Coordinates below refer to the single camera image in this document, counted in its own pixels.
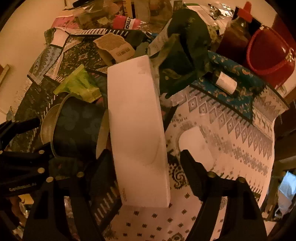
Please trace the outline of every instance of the red bottle cap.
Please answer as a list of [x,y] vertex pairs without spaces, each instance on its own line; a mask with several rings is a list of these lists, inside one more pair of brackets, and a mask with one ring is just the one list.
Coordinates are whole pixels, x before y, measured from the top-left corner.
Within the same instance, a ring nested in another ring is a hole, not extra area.
[[252,4],[250,2],[246,2],[244,5],[244,9],[239,9],[237,12],[237,15],[244,20],[246,20],[248,23],[252,22],[253,16],[251,15],[251,7]]

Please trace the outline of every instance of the small bottle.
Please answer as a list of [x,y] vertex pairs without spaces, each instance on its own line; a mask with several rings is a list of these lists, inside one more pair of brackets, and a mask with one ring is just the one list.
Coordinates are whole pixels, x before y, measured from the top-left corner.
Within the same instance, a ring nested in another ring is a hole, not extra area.
[[246,49],[251,39],[249,23],[253,17],[251,3],[246,2],[243,9],[237,12],[238,17],[227,24],[217,53],[242,64],[245,59]]
[[221,90],[236,98],[239,96],[239,88],[237,82],[230,78],[228,75],[220,70],[215,70],[214,73],[208,72],[205,78],[210,80],[213,84],[219,87]]

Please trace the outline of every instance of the rectangular white box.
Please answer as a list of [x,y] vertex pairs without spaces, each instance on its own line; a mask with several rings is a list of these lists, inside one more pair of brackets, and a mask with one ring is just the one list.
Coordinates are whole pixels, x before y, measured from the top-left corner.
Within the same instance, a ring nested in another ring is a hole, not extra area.
[[163,121],[147,55],[108,68],[108,109],[116,177],[123,205],[170,202]]

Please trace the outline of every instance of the white patterned fabric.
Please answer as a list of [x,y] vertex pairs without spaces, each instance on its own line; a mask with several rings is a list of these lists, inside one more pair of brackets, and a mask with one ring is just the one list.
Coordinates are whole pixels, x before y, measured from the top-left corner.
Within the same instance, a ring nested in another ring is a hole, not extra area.
[[[257,201],[264,199],[274,161],[274,120],[287,106],[266,87],[253,102],[253,125],[233,110],[199,90],[187,88],[183,102],[165,132],[169,153],[171,201],[168,208],[123,206],[104,231],[106,240],[185,240],[201,208],[180,165],[179,138],[199,127],[213,156],[207,171],[235,180],[246,178]],[[206,163],[207,160],[196,160]],[[227,198],[211,240],[217,239],[223,225]]]

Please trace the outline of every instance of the red bag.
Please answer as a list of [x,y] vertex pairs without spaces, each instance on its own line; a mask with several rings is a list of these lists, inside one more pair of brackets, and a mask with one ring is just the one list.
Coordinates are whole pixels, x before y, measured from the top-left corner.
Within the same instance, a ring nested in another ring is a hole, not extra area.
[[294,51],[273,29],[260,27],[247,48],[247,67],[256,75],[280,87],[295,68]]

